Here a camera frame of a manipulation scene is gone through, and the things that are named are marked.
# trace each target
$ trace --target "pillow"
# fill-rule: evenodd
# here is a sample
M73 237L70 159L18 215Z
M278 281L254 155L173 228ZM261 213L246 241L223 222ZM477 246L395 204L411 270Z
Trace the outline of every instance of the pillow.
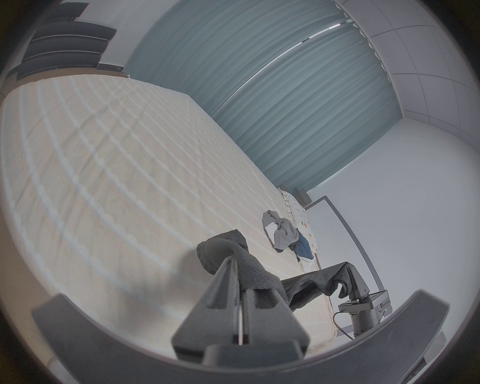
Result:
M297 199L293 197L293 195L286 191L282 191L282 195L283 199L285 200L285 205L287 206L290 221L293 223L295 228L298 228L303 237L307 239L312 253L318 254L317 239L310 229L307 212L300 205Z

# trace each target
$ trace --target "cable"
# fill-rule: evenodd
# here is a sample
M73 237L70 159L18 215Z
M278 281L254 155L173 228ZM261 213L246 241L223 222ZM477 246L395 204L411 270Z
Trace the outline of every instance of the cable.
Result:
M335 324L335 326L338 328L338 330L343 333L346 337L348 337L350 340L353 340L353 337L350 336L347 332L345 332L343 330L343 328L341 326L339 326L336 322L335 322L335 316L337 316L339 313L343 313L343 312L336 312L333 314L333 324Z

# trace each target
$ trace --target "mattress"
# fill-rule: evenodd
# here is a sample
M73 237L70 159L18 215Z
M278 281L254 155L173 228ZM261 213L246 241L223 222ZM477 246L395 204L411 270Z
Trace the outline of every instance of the mattress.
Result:
M282 194L193 100L128 78L73 75L12 91L0 111L1 208L21 257L119 337L175 358L170 338L212 280L196 245L237 228L281 279L262 214ZM294 314L309 354L336 335L320 297Z

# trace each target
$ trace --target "striped bed sheet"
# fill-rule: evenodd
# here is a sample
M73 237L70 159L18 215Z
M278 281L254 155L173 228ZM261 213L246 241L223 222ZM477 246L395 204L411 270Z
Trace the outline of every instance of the striped bed sheet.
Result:
M1 208L47 292L175 358L170 338L212 280L196 245L237 228L281 279L302 273L262 228L282 194L187 95L129 78L22 85L1 110ZM325 297L295 316L309 355L336 336Z

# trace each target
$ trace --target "wall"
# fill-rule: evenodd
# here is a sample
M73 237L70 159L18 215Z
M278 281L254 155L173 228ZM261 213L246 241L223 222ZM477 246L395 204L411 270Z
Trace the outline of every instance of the wall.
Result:
M480 152L479 83L444 26L419 0L336 0L365 31L392 74L405 117Z
M76 20L117 29L100 62L123 67L150 28L179 0L84 1L89 4Z
M415 290L450 303L450 340L480 289L480 155L420 121L397 123L308 192L327 195L372 260L394 310Z

